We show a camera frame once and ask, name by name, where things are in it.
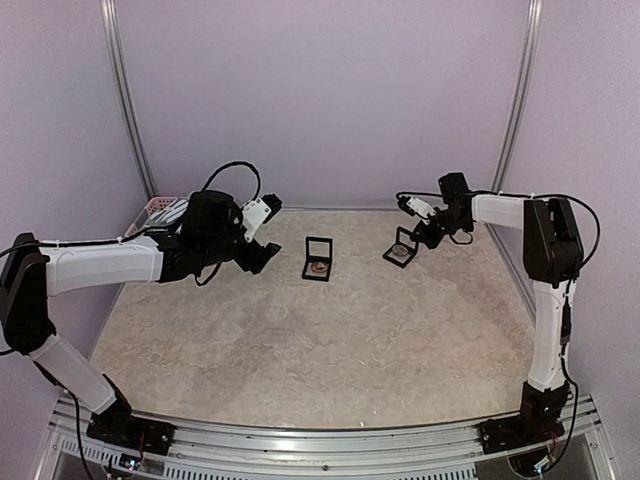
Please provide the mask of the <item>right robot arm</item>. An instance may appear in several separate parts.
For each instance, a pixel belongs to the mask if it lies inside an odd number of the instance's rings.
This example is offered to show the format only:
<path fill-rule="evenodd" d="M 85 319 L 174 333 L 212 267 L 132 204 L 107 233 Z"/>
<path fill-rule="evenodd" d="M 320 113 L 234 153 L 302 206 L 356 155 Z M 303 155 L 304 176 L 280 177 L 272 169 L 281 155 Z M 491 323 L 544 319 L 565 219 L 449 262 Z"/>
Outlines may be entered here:
<path fill-rule="evenodd" d="M 476 224 L 511 228 L 522 234 L 522 262 L 532 281 L 535 338 L 531 367 L 523 385 L 520 413 L 511 426 L 523 444 L 535 442 L 551 424 L 550 415 L 564 407 L 570 381 L 566 353 L 571 338 L 576 282 L 584 265 L 584 249 L 570 199 L 560 195 L 472 191 L 461 172 L 438 180 L 434 207 L 420 194 L 398 193 L 398 206 L 420 219 L 410 238 L 430 249 L 441 240 Z"/>

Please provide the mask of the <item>light blue printed t-shirt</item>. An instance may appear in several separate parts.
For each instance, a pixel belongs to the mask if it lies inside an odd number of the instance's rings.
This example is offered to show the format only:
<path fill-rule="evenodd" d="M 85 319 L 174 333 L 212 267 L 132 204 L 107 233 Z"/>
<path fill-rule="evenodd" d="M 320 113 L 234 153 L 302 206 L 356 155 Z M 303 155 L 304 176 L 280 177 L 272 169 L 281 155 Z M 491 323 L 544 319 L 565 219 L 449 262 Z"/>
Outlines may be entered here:
<path fill-rule="evenodd" d="M 185 213 L 188 203 L 187 198 L 177 197 L 177 200 L 173 201 L 167 207 L 152 214 L 142 227 L 160 228 L 173 224 Z"/>

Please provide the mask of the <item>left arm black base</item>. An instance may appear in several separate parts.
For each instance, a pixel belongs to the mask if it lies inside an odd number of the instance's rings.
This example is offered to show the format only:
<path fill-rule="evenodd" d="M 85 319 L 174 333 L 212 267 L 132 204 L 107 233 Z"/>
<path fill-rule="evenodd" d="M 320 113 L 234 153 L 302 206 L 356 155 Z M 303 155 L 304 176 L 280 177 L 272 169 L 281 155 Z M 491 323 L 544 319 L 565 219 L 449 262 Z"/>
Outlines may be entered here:
<path fill-rule="evenodd" d="M 134 416 L 127 411 L 93 413 L 86 434 L 104 443 L 167 456 L 175 426 L 168 422 Z"/>

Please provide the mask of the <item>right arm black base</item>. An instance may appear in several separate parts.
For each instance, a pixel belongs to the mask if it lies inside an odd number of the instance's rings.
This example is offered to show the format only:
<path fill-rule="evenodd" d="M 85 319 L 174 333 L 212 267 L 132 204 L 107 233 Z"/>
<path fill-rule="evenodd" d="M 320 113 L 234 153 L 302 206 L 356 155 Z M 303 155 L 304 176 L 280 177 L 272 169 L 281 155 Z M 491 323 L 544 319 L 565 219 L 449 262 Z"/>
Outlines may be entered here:
<path fill-rule="evenodd" d="M 485 420 L 478 425 L 483 453 L 508 451 L 561 437 L 565 429 L 560 416 L 569 391 L 568 381 L 544 391 L 525 382 L 517 414 Z"/>

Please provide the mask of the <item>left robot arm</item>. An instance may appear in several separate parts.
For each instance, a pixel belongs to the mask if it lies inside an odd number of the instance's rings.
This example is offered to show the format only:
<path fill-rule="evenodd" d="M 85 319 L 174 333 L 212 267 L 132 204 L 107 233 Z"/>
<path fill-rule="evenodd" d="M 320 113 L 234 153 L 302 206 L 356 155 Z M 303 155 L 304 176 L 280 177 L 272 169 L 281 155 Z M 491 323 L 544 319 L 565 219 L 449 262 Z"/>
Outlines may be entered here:
<path fill-rule="evenodd" d="M 259 244 L 258 230 L 282 208 L 266 194 L 238 205 L 230 194 L 201 190 L 151 214 L 135 233 L 107 240 L 39 241 L 19 235 L 3 251 L 1 327 L 13 353 L 27 356 L 93 414 L 95 423 L 121 445 L 133 443 L 140 424 L 124 395 L 56 330 L 51 297 L 125 283 L 171 283 L 192 277 L 211 281 L 203 270 L 235 263 L 259 274 L 279 252 Z"/>

